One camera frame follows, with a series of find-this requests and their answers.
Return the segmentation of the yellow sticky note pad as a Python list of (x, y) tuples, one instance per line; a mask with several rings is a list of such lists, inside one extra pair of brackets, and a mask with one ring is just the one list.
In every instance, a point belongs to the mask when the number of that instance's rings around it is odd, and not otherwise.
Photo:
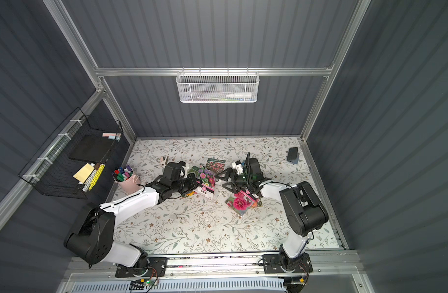
[(78, 170), (73, 177), (80, 183), (80, 184), (84, 184), (87, 179), (89, 178), (89, 176), (93, 173), (94, 171), (94, 164), (85, 164), (80, 170)]

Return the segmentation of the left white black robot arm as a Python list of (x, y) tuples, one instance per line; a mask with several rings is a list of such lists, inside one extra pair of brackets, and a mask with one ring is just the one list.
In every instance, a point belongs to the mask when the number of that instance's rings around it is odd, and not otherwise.
[(185, 174), (184, 162), (170, 162), (152, 182), (139, 185), (140, 190), (123, 199), (101, 205), (85, 205), (65, 237), (64, 247), (89, 266), (100, 262), (135, 269), (148, 269), (148, 254), (133, 244), (114, 240), (116, 227), (140, 211), (157, 206), (174, 193), (186, 195), (203, 181)]

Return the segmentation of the pink carnation seed packet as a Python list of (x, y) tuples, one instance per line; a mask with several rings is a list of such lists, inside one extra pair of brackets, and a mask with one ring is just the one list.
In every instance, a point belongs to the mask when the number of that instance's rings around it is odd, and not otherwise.
[(250, 191), (241, 190), (225, 201), (226, 205), (239, 216), (243, 216), (248, 210), (262, 206), (259, 197), (253, 195)]

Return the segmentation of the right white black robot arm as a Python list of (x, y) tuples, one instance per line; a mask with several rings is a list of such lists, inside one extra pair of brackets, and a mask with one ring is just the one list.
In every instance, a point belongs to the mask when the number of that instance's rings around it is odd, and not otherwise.
[(284, 208), (291, 231), (280, 246), (280, 263), (288, 266), (302, 259), (314, 231), (328, 222), (325, 206), (307, 181), (286, 184), (265, 177), (259, 162), (248, 157), (242, 171), (229, 167), (216, 175), (224, 181), (222, 187), (233, 194), (243, 191), (259, 198), (273, 199)]

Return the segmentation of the red pink field seed packet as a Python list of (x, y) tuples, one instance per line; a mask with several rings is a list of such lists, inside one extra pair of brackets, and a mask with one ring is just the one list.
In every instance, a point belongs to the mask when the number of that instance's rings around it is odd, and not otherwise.
[(225, 170), (225, 165), (225, 160), (208, 158), (205, 167), (216, 175)]

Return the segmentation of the black notebook in basket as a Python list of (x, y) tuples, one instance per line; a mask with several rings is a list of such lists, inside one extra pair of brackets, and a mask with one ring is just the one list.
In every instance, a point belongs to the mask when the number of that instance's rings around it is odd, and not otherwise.
[(116, 140), (107, 137), (85, 135), (68, 158), (89, 163), (106, 162), (117, 143)]

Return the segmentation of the pink marker cup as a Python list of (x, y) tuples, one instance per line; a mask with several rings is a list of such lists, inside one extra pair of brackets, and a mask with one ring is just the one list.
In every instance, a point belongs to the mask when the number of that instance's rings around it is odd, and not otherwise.
[(131, 195), (140, 190), (139, 176), (131, 166), (119, 167), (113, 171), (113, 179), (125, 194)]

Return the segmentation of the white bottle in basket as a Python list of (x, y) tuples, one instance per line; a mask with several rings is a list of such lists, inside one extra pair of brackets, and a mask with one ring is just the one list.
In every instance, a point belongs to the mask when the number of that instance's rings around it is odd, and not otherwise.
[(231, 94), (226, 94), (226, 97), (228, 99), (233, 99), (233, 100), (252, 100), (253, 95), (251, 92), (234, 92)]

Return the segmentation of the yellow sunflower seed packet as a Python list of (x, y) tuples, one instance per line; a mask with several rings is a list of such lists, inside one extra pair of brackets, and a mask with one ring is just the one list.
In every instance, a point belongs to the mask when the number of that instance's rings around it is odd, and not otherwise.
[(202, 174), (202, 173), (203, 173), (203, 169), (201, 167), (192, 166), (188, 169), (187, 176), (189, 177), (191, 174), (193, 174), (193, 176), (195, 178), (201, 179), (200, 174)]

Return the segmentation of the black rectangular eraser block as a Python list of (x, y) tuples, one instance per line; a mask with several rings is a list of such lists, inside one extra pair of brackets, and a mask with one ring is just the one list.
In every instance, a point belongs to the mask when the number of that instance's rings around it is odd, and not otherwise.
[(288, 149), (286, 161), (290, 162), (291, 164), (298, 164), (299, 161), (298, 147), (295, 146)]

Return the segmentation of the purple pink flower seed packet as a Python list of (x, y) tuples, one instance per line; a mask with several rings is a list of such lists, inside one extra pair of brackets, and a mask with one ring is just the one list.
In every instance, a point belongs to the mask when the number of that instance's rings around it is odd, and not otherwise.
[(215, 195), (215, 175), (204, 167), (199, 167), (196, 178), (201, 182), (194, 190), (195, 193), (201, 195), (209, 200), (212, 200)]

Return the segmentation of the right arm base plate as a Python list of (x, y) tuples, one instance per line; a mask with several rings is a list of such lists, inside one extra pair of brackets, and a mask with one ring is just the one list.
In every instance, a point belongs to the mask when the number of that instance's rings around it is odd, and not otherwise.
[(258, 262), (266, 274), (276, 273), (312, 273), (313, 265), (307, 253), (290, 259), (284, 254), (265, 254)]

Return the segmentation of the small white pink clip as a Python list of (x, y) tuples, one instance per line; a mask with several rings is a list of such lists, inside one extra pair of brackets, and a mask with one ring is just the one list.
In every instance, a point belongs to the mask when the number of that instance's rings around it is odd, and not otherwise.
[(167, 165), (167, 163), (168, 163), (168, 160), (169, 160), (169, 157), (168, 157), (168, 156), (162, 156), (162, 157), (160, 158), (160, 165), (161, 165), (162, 167), (165, 167), (165, 166)]

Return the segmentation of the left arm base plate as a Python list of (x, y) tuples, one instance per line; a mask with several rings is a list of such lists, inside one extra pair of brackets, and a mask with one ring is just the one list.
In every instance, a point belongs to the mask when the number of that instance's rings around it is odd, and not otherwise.
[(141, 257), (132, 267), (117, 265), (116, 278), (149, 278), (165, 275), (168, 258)]

